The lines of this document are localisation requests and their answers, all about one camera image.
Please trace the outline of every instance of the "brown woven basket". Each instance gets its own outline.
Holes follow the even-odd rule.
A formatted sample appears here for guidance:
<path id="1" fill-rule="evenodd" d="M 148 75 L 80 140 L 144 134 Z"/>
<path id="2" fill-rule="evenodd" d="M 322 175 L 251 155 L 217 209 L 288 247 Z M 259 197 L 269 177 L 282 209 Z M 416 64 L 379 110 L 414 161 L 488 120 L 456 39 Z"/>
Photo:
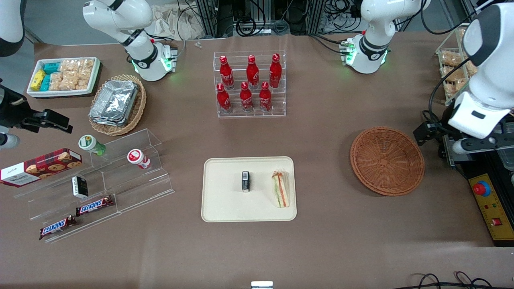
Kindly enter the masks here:
<path id="1" fill-rule="evenodd" d="M 118 75 L 118 76 L 112 77 L 109 80 L 121 80 L 121 81 L 130 80 L 130 81 L 136 83 L 138 86 L 136 100 L 134 101 L 134 106 L 132 107 L 131 114 L 128 117 L 128 122 L 126 125 L 124 125 L 122 127 L 98 124 L 96 122 L 93 122 L 91 119 L 89 119 L 89 123 L 91 123 L 91 126 L 93 126 L 93 129 L 97 132 L 104 133 L 106 135 L 112 135 L 112 136 L 124 135 L 124 134 L 128 133 L 129 131 L 133 130 L 136 127 L 139 120 L 141 119 L 141 116 L 143 116 L 144 106 L 146 105 L 146 92 L 144 91 L 144 87 L 143 87 L 143 84 L 141 83 L 141 81 L 132 75 L 125 75 L 125 74 Z M 104 85 L 106 83 L 107 83 L 107 81 L 104 82 L 102 84 L 102 86 L 97 90 L 97 92 L 95 94 L 95 98 L 93 99 L 93 102 L 91 103 L 91 107 L 93 107 L 93 105 L 95 105 L 98 95 L 100 94 L 100 91 L 102 90 L 102 88 L 104 87 Z"/>
<path id="2" fill-rule="evenodd" d="M 412 192 L 423 179 L 425 161 L 417 144 L 401 131 L 374 127 L 350 149 L 352 168 L 369 189 L 386 196 Z"/>

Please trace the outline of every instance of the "brown table surface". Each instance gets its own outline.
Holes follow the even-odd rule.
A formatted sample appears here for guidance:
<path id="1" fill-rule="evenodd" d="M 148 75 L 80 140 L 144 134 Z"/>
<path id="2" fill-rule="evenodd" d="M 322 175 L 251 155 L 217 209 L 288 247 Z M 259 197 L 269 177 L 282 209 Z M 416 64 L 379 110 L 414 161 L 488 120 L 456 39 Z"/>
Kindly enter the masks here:
<path id="1" fill-rule="evenodd" d="M 308 37 L 233 37 L 201 41 L 202 49 L 188 42 L 176 73 L 144 82 L 149 99 L 134 130 L 148 128 L 161 139 L 163 167 L 176 192 L 45 244 L 38 241 L 40 223 L 28 220 L 27 203 L 2 186 L 2 288 L 248 288 L 251 281 L 273 280 L 276 288 L 378 289 L 415 284 L 415 273 L 454 282 L 456 270 L 514 286 L 514 248 L 492 246 L 466 180 L 437 157 L 435 141 L 421 148 L 423 182 L 405 196 L 371 192 L 350 166 L 350 145 L 362 130 L 386 125 L 412 135 L 439 80 L 433 55 L 444 37 L 398 33 L 387 62 L 372 75 L 342 66 Z M 36 59 L 98 57 L 101 83 L 135 74 L 121 45 L 35 49 Z M 287 116 L 219 120 L 213 53 L 275 49 L 287 53 Z M 62 147 L 78 150 L 86 133 L 101 142 L 115 139 L 88 123 L 91 98 L 29 101 L 34 109 L 68 116 L 73 133 L 15 130 L 22 143 L 0 151 L 2 167 Z M 271 137 L 279 130 L 280 137 Z M 296 219 L 201 219 L 205 160 L 282 155 L 295 162 Z"/>

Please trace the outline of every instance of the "empty wicker basket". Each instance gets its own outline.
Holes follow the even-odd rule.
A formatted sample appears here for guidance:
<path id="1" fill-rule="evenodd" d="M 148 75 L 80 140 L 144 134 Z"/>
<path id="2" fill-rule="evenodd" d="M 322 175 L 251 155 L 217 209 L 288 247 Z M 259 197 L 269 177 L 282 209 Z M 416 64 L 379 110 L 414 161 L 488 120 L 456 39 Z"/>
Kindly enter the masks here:
<path id="1" fill-rule="evenodd" d="M 350 159 L 359 180 L 382 195 L 408 194 L 425 174 L 417 144 L 403 132 L 387 127 L 360 133 L 350 149 Z"/>

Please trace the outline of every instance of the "coca-cola bottle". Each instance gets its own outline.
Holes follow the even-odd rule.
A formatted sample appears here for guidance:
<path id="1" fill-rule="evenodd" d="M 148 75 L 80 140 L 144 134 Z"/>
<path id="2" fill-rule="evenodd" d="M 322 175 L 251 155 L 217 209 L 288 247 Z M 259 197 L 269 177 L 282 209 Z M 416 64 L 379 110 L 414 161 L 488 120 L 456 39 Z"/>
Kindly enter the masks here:
<path id="1" fill-rule="evenodd" d="M 234 74 L 232 73 L 232 67 L 228 64 L 227 57 L 222 55 L 219 57 L 219 62 L 222 64 L 219 68 L 219 74 L 221 74 L 222 82 L 226 89 L 234 88 Z"/>
<path id="2" fill-rule="evenodd" d="M 262 82 L 259 102 L 261 103 L 261 110 L 263 112 L 266 113 L 271 110 L 271 92 L 269 91 L 269 85 L 266 81 Z"/>
<path id="3" fill-rule="evenodd" d="M 246 67 L 246 77 L 248 78 L 248 84 L 250 89 L 259 89 L 259 68 L 255 64 L 255 56 L 248 56 L 248 66 Z"/>
<path id="4" fill-rule="evenodd" d="M 231 113 L 232 106 L 230 105 L 230 99 L 228 92 L 225 91 L 225 87 L 223 87 L 222 83 L 218 83 L 216 89 L 218 90 L 217 98 L 221 112 L 224 114 Z"/>
<path id="5" fill-rule="evenodd" d="M 273 88 L 279 87 L 281 77 L 282 66 L 280 65 L 280 55 L 275 53 L 271 57 L 271 65 L 269 66 L 269 85 Z"/>
<path id="6" fill-rule="evenodd" d="M 241 97 L 241 105 L 243 106 L 243 110 L 246 113 L 252 112 L 252 92 L 248 90 L 248 83 L 246 81 L 241 83 L 241 93 L 239 94 L 239 97 Z"/>

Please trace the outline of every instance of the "aluminum foil container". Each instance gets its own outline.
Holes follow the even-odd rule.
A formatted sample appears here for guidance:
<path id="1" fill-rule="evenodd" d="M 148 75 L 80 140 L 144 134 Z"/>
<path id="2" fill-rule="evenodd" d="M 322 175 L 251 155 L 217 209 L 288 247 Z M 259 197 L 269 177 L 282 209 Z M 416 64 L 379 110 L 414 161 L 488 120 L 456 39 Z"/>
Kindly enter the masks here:
<path id="1" fill-rule="evenodd" d="M 137 84 L 132 81 L 109 80 L 89 111 L 92 121 L 123 126 L 129 119 L 137 95 Z"/>

